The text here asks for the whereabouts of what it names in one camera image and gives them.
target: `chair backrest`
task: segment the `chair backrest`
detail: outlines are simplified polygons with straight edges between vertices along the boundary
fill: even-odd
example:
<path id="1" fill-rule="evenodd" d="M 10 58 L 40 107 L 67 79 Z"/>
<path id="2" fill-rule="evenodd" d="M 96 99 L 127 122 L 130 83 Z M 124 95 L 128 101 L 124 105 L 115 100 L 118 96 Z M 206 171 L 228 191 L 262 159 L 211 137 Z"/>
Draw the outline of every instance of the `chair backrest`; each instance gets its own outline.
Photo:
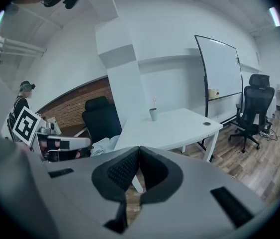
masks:
<path id="1" fill-rule="evenodd" d="M 121 134 L 122 128 L 115 105 L 109 104 L 105 96 L 86 101 L 85 109 L 82 119 L 93 143 Z"/>
<path id="2" fill-rule="evenodd" d="M 242 120 L 246 124 L 252 124 L 259 114 L 259 127 L 265 125 L 266 113 L 271 101 L 275 95 L 275 89 L 269 87 L 269 76 L 253 74 L 249 79 L 250 86 L 244 89 L 245 95 L 245 108 L 242 115 Z"/>

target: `pipe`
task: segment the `pipe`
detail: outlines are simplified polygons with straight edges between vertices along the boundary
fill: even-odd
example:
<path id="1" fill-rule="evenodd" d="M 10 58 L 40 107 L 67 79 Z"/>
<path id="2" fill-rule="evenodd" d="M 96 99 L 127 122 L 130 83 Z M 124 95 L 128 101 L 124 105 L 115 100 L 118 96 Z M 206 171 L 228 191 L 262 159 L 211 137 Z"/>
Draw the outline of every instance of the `pipe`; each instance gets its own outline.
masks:
<path id="1" fill-rule="evenodd" d="M 0 51 L 0 54 L 19 55 L 19 56 L 28 56 L 28 57 L 42 57 L 42 54 L 28 54 L 28 53 L 16 53 L 16 52 L 6 52 L 6 51 Z"/>
<path id="2" fill-rule="evenodd" d="M 26 49 L 26 48 L 22 48 L 22 47 L 17 47 L 17 46 L 12 46 L 12 45 L 8 45 L 8 44 L 3 44 L 0 43 L 0 48 L 3 49 L 11 49 L 11 50 L 17 50 L 17 51 L 23 51 L 26 53 L 31 53 L 31 54 L 43 54 L 43 52 L 40 51 L 35 51 L 35 50 L 30 50 L 30 49 Z"/>
<path id="3" fill-rule="evenodd" d="M 32 50 L 35 50 L 35 51 L 40 51 L 40 52 L 45 52 L 46 51 L 46 49 L 37 47 L 35 45 L 25 43 L 25 42 L 15 41 L 15 40 L 12 40 L 12 39 L 7 39 L 7 38 L 4 38 L 2 36 L 0 36 L 0 42 L 2 42 L 3 44 L 5 44 L 5 43 L 15 44 L 15 45 L 18 45 L 18 46 L 22 46 L 22 47 L 32 49 Z"/>

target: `white cloth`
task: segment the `white cloth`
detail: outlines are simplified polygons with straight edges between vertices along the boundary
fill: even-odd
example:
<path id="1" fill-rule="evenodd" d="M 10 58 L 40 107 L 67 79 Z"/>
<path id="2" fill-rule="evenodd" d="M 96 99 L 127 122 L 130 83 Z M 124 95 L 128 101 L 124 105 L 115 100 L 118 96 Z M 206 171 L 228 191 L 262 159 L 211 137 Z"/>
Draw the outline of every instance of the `white cloth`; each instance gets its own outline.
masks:
<path id="1" fill-rule="evenodd" d="M 106 137 L 98 142 L 95 142 L 92 145 L 93 149 L 90 151 L 90 153 L 91 153 L 90 157 L 99 156 L 104 153 L 113 151 L 116 146 L 116 143 L 119 140 L 119 137 L 120 137 L 119 135 L 116 135 L 116 136 L 112 137 L 111 139 Z"/>

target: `white desk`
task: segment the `white desk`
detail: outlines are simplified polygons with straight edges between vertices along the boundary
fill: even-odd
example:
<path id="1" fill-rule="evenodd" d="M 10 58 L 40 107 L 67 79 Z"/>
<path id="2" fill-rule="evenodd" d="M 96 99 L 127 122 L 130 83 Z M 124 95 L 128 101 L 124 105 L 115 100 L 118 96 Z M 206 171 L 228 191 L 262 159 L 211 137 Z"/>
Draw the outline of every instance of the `white desk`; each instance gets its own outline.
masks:
<path id="1" fill-rule="evenodd" d="M 128 119 L 114 150 L 132 146 L 146 146 L 163 150 L 183 147 L 210 137 L 204 161 L 212 156 L 218 132 L 223 125 L 187 109 L 159 113 L 158 120 L 150 117 Z M 132 181 L 138 192 L 143 189 L 136 178 Z"/>

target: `headrest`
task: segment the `headrest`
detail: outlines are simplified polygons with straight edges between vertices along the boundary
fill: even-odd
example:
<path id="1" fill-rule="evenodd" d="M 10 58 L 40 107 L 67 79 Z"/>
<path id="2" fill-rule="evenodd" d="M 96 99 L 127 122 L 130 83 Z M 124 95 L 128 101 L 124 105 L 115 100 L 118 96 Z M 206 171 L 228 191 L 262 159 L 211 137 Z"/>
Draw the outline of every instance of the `headrest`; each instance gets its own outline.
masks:
<path id="1" fill-rule="evenodd" d="M 85 110 L 87 112 L 92 112 L 101 109 L 103 107 L 106 107 L 108 105 L 109 105 L 109 101 L 105 96 L 102 96 L 91 100 L 87 100 L 85 103 Z"/>
<path id="2" fill-rule="evenodd" d="M 260 88 L 270 87 L 269 77 L 269 75 L 264 74 L 253 74 L 250 76 L 249 85 Z"/>

